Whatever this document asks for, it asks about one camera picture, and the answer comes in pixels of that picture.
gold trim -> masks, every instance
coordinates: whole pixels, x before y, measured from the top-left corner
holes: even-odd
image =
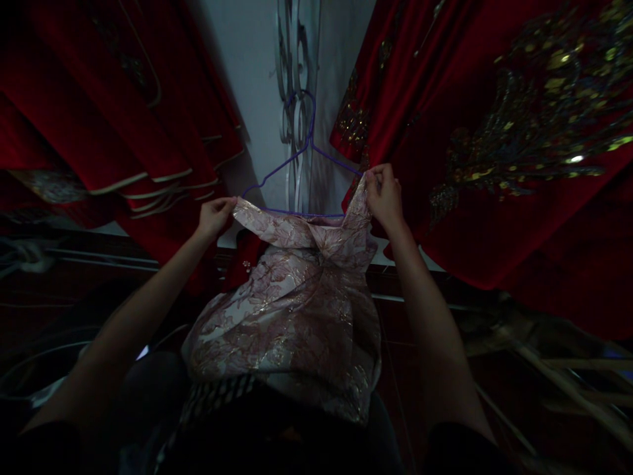
[[[233,160],[234,158],[239,157],[240,155],[242,155],[242,153],[244,153],[246,151],[245,148],[242,148],[242,151],[236,155],[233,155],[231,158],[227,158],[226,160],[224,160],[223,162],[220,162],[219,164],[215,165],[213,167],[214,170],[217,170],[218,168],[220,168],[222,165],[224,165],[226,162],[230,162],[231,160]]]
[[[139,173],[138,175],[134,175],[130,178],[126,178],[121,181],[118,181],[117,183],[114,183],[113,185],[107,186],[105,188],[101,188],[98,190],[88,190],[88,193],[93,196],[105,195],[106,193],[110,193],[111,191],[114,191],[118,188],[129,185],[130,183],[134,183],[135,181],[143,179],[147,176],[148,176],[147,172],[142,172],[142,173]]]
[[[201,196],[201,197],[198,197],[198,198],[194,198],[194,200],[195,200],[195,201],[200,201],[200,200],[203,200],[203,199],[208,198],[209,196],[213,195],[215,192],[216,192],[216,191],[215,191],[215,190],[213,190],[211,193],[207,193],[205,196]]]
[[[130,24],[130,28],[132,28],[132,32],[134,33],[134,36],[136,36],[136,40],[138,41],[140,48],[143,50],[143,54],[145,55],[145,59],[147,59],[150,69],[152,70],[154,79],[156,79],[156,87],[158,88],[158,90],[156,91],[156,98],[153,101],[151,101],[149,104],[147,104],[147,108],[152,109],[156,107],[160,103],[160,100],[163,98],[163,90],[160,86],[160,81],[158,79],[158,75],[156,74],[156,70],[154,69],[154,65],[152,64],[152,60],[150,59],[150,56],[147,54],[147,51],[145,50],[145,45],[140,40],[140,36],[138,36],[138,32],[136,31],[136,28],[134,27],[134,23],[132,23],[132,20],[130,19],[130,15],[128,15],[128,12],[123,6],[123,3],[121,2],[121,0],[119,0],[119,6],[121,7],[121,10],[123,10],[123,14],[125,15],[125,18],[127,18],[127,22]]]
[[[169,175],[166,177],[158,177],[158,178],[152,178],[152,181],[154,183],[162,183],[163,181],[169,181],[171,179],[176,179],[176,178],[182,178],[183,176],[187,176],[189,175],[191,172],[193,172],[192,168],[189,168],[188,170],[184,171],[184,172],[179,172],[173,175]]]

dark clothing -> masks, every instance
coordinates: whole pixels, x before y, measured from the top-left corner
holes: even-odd
[[[274,414],[266,417],[274,420]],[[341,427],[326,430],[329,421],[324,421],[322,427],[315,427],[315,437],[303,437],[304,431],[298,430],[301,440],[258,439],[253,444],[254,434],[236,434],[229,430],[236,439],[221,437],[222,433],[212,431],[207,435],[215,439],[215,444],[208,445],[209,437],[201,435],[199,431],[192,432],[174,446],[174,450],[167,456],[158,473],[205,473],[213,468],[213,472],[234,472],[236,469],[257,468],[256,473],[267,473],[269,468],[274,473],[324,473],[348,472],[355,468],[356,473],[385,473],[381,471],[376,454],[371,453],[364,440],[364,430],[347,430],[341,432]],[[332,451],[332,439],[340,441],[348,437],[347,443],[336,454]],[[309,445],[322,445],[316,452]],[[365,453],[360,450],[365,445]],[[80,473],[81,446],[77,431],[65,422],[52,422],[37,427],[21,435],[12,448],[16,473]],[[461,424],[444,423],[437,425],[429,436],[427,454],[425,457],[424,473],[486,473],[511,474],[514,469],[506,457],[488,439]]]

cable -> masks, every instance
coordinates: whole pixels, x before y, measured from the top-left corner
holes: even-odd
[[[0,378],[0,391],[2,391],[2,386],[4,386],[5,381],[9,378],[9,376],[11,376],[18,368],[24,366],[25,364],[39,358],[40,356],[44,356],[46,354],[49,353],[53,353],[56,352],[58,350],[64,350],[66,348],[73,348],[75,346],[86,346],[89,345],[90,343],[92,343],[92,340],[88,340],[88,341],[82,341],[82,342],[76,342],[76,343],[68,343],[62,346],[58,346],[56,348],[50,348],[49,350],[37,353],[33,356],[29,356],[28,358],[26,358],[25,360],[17,363],[14,367],[12,367],[10,370],[8,370],[3,376],[2,378]],[[4,393],[0,393],[0,398],[10,398],[11,396],[5,395]]]

brocade fabric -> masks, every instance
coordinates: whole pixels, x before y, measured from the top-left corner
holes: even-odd
[[[251,373],[299,402],[366,423],[380,323],[365,280],[377,250],[365,178],[343,219],[274,216],[243,199],[233,215],[270,247],[248,282],[200,314],[183,345],[191,376]]]

red velvet curtain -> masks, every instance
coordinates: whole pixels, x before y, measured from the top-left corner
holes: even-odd
[[[8,11],[0,145],[12,152],[0,167],[57,170],[87,197],[116,196],[91,203],[164,263],[200,204],[224,195],[218,167],[243,151],[185,2],[27,0]]]
[[[446,180],[450,136],[476,129],[490,111],[495,60],[527,21],[564,4],[378,0],[330,141],[363,169],[392,163],[407,222],[442,268],[599,336],[625,338],[633,334],[630,145],[586,160],[601,176],[539,182],[533,195],[500,201],[461,191],[458,207],[429,231],[429,195]],[[579,18],[610,4],[574,2]]]

